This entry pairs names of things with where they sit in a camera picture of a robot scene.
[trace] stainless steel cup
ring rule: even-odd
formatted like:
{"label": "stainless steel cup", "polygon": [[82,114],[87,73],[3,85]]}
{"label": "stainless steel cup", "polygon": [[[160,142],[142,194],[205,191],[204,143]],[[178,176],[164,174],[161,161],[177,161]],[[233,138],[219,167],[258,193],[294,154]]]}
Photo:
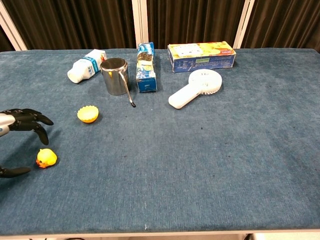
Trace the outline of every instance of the stainless steel cup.
{"label": "stainless steel cup", "polygon": [[122,95],[127,93],[131,105],[132,101],[128,87],[128,63],[123,58],[109,58],[100,64],[106,89],[111,95]]}

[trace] dark curtain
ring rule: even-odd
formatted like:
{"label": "dark curtain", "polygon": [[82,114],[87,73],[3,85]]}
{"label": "dark curtain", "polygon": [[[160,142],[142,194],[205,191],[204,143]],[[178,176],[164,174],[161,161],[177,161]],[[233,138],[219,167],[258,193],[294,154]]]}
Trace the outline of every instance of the dark curtain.
{"label": "dark curtain", "polygon": [[320,52],[320,0],[255,0],[241,47]]}
{"label": "dark curtain", "polygon": [[233,45],[244,0],[147,0],[149,41],[168,44],[226,41]]}
{"label": "dark curtain", "polygon": [[129,0],[2,0],[30,49],[136,48]]}
{"label": "dark curtain", "polygon": [[0,52],[5,52],[5,51],[14,51],[15,48],[12,46],[9,38],[7,37],[5,31],[3,28],[0,26]]}

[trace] yellow rubber duck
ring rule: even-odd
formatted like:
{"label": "yellow rubber duck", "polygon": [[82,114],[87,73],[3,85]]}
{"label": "yellow rubber duck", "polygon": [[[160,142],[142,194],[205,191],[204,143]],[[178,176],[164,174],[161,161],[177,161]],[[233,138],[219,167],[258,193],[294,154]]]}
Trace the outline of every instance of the yellow rubber duck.
{"label": "yellow rubber duck", "polygon": [[36,164],[40,168],[50,167],[57,162],[57,155],[49,148],[40,149],[36,156]]}

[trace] mug handle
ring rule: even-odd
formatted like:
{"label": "mug handle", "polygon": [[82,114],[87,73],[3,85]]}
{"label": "mug handle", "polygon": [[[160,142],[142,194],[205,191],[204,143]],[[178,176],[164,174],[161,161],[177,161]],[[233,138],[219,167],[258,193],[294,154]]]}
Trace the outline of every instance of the mug handle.
{"label": "mug handle", "polygon": [[132,99],[131,99],[131,96],[130,96],[130,93],[129,93],[129,89],[128,89],[128,86],[127,86],[127,82],[126,82],[125,76],[122,74],[121,71],[119,71],[119,74],[120,74],[120,76],[121,76],[121,78],[122,78],[122,80],[123,80],[123,82],[124,82],[124,87],[125,87],[126,93],[128,94],[128,97],[129,97],[129,101],[130,101],[130,103],[131,103],[131,106],[135,108],[136,105],[135,105],[135,103],[134,103],[134,102],[132,101]]}

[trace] white handheld fan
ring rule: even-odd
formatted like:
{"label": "white handheld fan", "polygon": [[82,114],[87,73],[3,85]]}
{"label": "white handheld fan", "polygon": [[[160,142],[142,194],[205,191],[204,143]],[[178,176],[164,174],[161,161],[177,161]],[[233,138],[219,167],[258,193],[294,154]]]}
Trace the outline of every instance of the white handheld fan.
{"label": "white handheld fan", "polygon": [[222,85],[222,78],[219,73],[209,69],[193,71],[189,76],[189,84],[171,95],[169,104],[176,109],[181,109],[199,94],[214,94]]}

